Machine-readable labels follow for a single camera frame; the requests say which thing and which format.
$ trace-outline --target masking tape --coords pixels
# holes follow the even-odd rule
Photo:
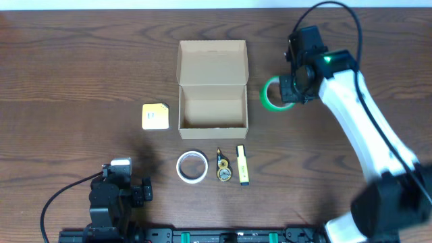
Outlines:
[[[202,173],[202,175],[200,175],[200,177],[195,178],[195,179],[190,179],[190,178],[187,178],[186,175],[183,173],[183,171],[180,167],[182,166],[183,161],[187,157],[198,157],[204,163],[205,169],[204,169],[204,172]],[[180,158],[178,158],[176,169],[177,169],[178,176],[185,183],[195,184],[195,183],[202,181],[204,179],[204,177],[207,175],[207,171],[209,170],[209,163],[207,162],[207,159],[205,158],[205,156],[202,153],[197,152],[197,151],[188,151],[188,152],[184,153],[182,156],[180,156]]]

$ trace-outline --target cardboard box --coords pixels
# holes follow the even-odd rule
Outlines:
[[[178,128],[183,139],[245,138],[245,40],[182,40],[178,49]]]

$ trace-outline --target wood grain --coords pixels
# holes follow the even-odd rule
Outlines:
[[[432,159],[432,10],[357,9],[364,32],[362,72],[400,138],[423,163]],[[42,242],[43,205],[61,187],[132,157],[136,179],[151,175],[154,201],[141,223],[174,227],[283,227],[322,223],[349,209],[365,186],[358,160],[320,102],[269,113],[259,89],[286,74],[287,35],[304,9],[4,11],[0,13],[0,242]],[[318,9],[330,49],[356,48],[341,9]],[[180,40],[245,39],[250,129],[246,140],[182,140],[177,131]],[[171,128],[144,131],[143,103],[164,102]],[[245,144],[250,186],[240,187],[235,146]],[[234,178],[215,176],[220,147]],[[182,152],[210,158],[202,183],[176,172]],[[63,227],[89,221],[88,183],[56,199],[46,216],[52,242]],[[432,241],[431,225],[402,232]]]

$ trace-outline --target green clip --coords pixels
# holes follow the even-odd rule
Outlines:
[[[278,243],[279,236],[277,233],[270,233],[269,234],[270,243]]]
[[[182,243],[190,243],[190,233],[182,233],[180,236]]]

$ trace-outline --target yellow sticky note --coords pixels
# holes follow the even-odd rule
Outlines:
[[[142,106],[142,129],[168,129],[169,107],[166,104],[144,104]]]

